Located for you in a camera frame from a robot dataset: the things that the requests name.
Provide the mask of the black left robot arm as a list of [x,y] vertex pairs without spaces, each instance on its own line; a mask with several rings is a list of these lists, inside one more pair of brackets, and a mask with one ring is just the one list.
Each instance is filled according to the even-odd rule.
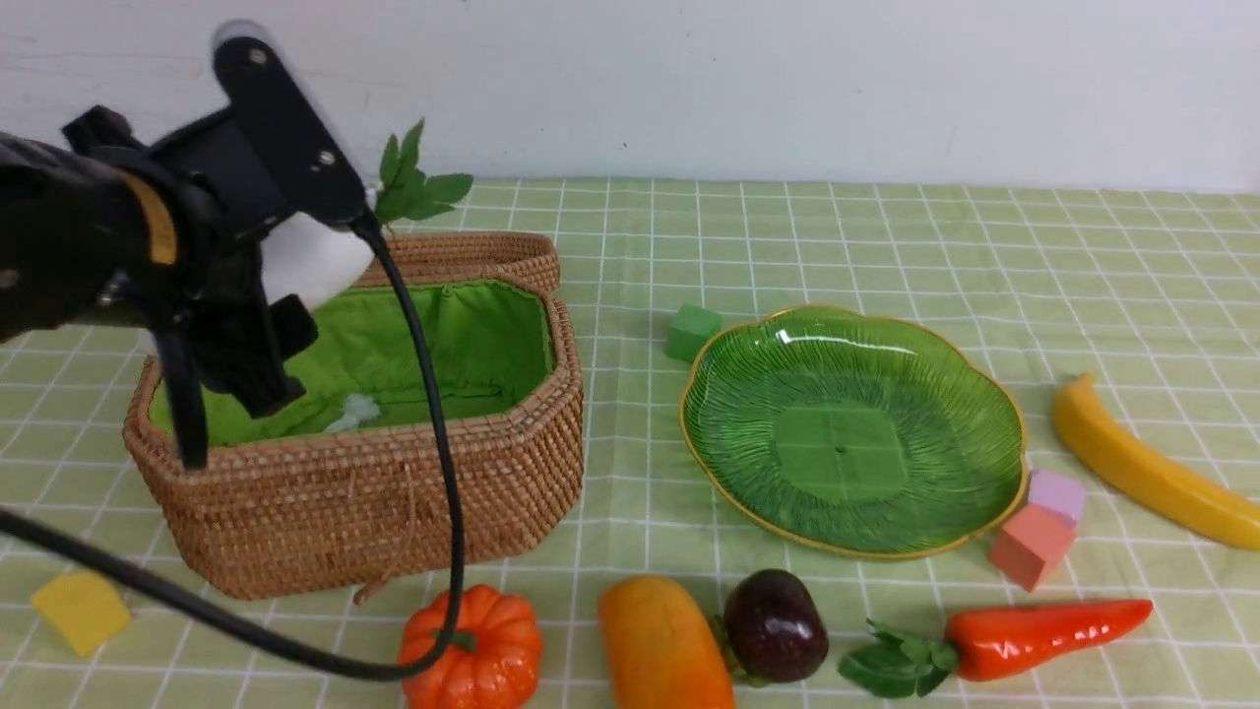
[[265,292],[267,235],[294,207],[220,110],[158,144],[94,106],[69,149],[3,135],[3,337],[66,324],[139,327],[176,406],[197,387],[273,416],[302,395],[289,358],[318,327]]

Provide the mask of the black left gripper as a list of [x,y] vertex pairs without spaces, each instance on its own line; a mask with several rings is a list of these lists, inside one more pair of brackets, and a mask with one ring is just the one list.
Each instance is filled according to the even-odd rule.
[[118,112],[94,106],[62,133],[72,152],[145,178],[176,223],[176,283],[184,336],[210,390],[234,395],[256,418],[302,395],[284,365],[318,329],[294,293],[268,296],[262,247],[294,207],[222,108],[141,144]]

